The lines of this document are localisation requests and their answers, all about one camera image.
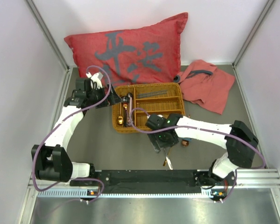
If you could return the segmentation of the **copper spoon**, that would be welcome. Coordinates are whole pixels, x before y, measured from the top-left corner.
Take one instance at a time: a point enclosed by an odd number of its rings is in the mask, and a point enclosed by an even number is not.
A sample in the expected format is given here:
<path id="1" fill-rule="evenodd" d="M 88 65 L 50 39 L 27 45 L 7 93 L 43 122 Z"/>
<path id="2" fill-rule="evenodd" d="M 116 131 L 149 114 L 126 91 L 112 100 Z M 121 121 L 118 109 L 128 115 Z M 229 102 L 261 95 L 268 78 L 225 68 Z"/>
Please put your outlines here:
<path id="1" fill-rule="evenodd" d="M 183 147 L 187 147 L 187 146 L 189 145 L 189 141 L 188 141 L 188 140 L 182 140 L 182 141 L 181 141 L 181 145 L 182 145 Z"/>

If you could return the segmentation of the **blue chopstick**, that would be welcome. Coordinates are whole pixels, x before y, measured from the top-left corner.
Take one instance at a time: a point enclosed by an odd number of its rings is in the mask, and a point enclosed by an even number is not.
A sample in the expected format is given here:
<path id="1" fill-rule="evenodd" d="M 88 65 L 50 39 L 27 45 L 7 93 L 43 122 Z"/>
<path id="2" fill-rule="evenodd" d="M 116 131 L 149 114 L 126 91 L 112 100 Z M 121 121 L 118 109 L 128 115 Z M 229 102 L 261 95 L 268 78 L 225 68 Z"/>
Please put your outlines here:
<path id="1" fill-rule="evenodd" d="M 149 95 L 165 94 L 166 92 L 167 92 L 167 90 L 153 91 L 153 92 L 148 92 L 148 93 L 141 93 L 141 94 L 138 95 L 138 97 L 149 96 Z"/>
<path id="2" fill-rule="evenodd" d="M 143 94 L 139 94 L 137 98 L 146 98 L 146 97 L 158 96 L 163 94 L 167 94 L 167 91 L 154 91 L 150 93 L 143 93 Z"/>

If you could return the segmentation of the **black round spoon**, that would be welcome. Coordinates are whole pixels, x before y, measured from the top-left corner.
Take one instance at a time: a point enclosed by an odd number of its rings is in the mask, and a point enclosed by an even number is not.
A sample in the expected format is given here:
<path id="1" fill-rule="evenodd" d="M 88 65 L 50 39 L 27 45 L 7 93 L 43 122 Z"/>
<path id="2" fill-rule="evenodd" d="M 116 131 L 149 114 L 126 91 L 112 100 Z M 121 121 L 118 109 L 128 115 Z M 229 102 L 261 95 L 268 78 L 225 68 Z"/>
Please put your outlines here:
<path id="1" fill-rule="evenodd" d="M 123 106 L 123 112 L 124 112 L 123 113 L 123 126 L 126 127 L 126 125 L 127 125 L 127 106 L 128 106 L 126 96 L 122 97 L 122 106 Z"/>

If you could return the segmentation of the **gold fork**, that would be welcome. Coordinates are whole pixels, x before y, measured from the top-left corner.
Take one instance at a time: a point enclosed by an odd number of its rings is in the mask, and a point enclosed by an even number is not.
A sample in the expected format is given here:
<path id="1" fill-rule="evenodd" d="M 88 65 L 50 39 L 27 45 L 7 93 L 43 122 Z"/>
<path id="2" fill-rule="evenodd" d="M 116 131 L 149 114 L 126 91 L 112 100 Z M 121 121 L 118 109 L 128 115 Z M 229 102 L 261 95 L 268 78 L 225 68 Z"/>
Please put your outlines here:
<path id="1" fill-rule="evenodd" d="M 166 149 L 163 149 L 163 151 L 164 151 L 164 155 L 165 155 L 165 161 L 164 161 L 164 163 L 163 163 L 163 166 L 168 165 L 168 167 L 169 167 L 170 169 L 173 169 L 171 160 L 170 160 L 170 158 L 169 158 L 169 155 L 168 155 Z"/>

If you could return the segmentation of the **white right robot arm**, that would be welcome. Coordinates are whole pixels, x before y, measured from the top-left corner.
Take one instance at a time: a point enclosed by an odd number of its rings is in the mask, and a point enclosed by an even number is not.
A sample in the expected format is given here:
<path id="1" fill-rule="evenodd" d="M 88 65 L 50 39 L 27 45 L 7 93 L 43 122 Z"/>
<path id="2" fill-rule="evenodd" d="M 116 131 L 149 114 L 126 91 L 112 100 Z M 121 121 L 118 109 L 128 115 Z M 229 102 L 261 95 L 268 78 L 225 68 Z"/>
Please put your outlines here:
<path id="1" fill-rule="evenodd" d="M 152 130 L 150 136 L 159 147 L 171 147 L 179 139 L 195 139 L 225 149 L 226 152 L 209 168 L 209 181 L 215 185 L 237 168 L 252 168 L 258 139 L 242 121 L 214 124 L 175 113 L 167 118 L 151 114 L 147 117 L 146 126 Z"/>

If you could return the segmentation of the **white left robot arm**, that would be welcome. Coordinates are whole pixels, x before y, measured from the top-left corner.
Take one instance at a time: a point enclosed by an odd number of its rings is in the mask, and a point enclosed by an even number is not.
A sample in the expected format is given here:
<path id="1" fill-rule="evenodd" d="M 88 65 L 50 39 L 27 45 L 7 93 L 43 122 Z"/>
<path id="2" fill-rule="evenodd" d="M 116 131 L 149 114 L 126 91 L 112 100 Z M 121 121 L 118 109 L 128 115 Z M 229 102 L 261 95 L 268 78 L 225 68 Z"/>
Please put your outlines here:
<path id="1" fill-rule="evenodd" d="M 31 154 L 34 178 L 38 180 L 68 182 L 80 178 L 86 185 L 96 181 L 94 167 L 90 163 L 72 162 L 67 154 L 68 144 L 86 112 L 121 102 L 111 84 L 104 88 L 105 74 L 87 73 L 76 80 L 75 89 L 65 100 L 59 119 L 43 143 L 34 145 Z"/>

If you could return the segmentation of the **gold spoon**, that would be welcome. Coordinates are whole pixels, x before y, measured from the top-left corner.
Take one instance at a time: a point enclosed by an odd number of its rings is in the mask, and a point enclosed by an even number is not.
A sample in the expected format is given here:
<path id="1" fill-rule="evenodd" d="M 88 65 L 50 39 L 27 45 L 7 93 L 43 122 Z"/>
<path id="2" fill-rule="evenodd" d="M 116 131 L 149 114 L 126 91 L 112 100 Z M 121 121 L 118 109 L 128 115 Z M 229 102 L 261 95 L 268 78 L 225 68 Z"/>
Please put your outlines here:
<path id="1" fill-rule="evenodd" d="M 122 126 L 124 123 L 124 118 L 122 116 L 122 103 L 119 104 L 119 115 L 117 116 L 117 124 Z"/>

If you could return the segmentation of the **pink handled spoon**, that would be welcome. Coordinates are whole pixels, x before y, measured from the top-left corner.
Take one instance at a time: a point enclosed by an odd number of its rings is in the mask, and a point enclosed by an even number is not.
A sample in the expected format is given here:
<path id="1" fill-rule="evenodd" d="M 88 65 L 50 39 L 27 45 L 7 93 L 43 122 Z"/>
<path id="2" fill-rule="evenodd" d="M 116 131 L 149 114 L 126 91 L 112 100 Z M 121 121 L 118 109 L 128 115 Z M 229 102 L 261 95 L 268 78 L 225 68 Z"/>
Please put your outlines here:
<path id="1" fill-rule="evenodd" d="M 130 119 L 130 114 L 131 114 L 131 110 L 133 108 L 133 95 L 132 93 L 128 93 L 127 97 L 129 99 L 129 103 L 128 103 L 128 111 L 127 111 L 127 126 L 130 127 L 131 126 L 131 119 Z"/>

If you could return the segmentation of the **silver fork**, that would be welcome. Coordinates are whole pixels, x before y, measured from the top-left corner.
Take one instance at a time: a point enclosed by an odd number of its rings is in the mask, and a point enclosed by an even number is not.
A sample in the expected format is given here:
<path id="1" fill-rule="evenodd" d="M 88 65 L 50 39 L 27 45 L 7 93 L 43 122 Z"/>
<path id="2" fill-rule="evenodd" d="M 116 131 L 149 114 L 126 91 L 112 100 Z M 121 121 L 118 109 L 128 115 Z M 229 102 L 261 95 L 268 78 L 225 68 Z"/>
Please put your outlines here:
<path id="1" fill-rule="evenodd" d="M 165 160 L 163 162 L 163 166 L 168 165 L 169 169 L 173 170 L 173 165 L 172 165 L 172 162 L 171 162 L 170 157 L 169 157 L 171 150 L 172 150 L 172 148 L 169 148 L 168 150 L 166 150 L 166 149 L 164 150 Z"/>

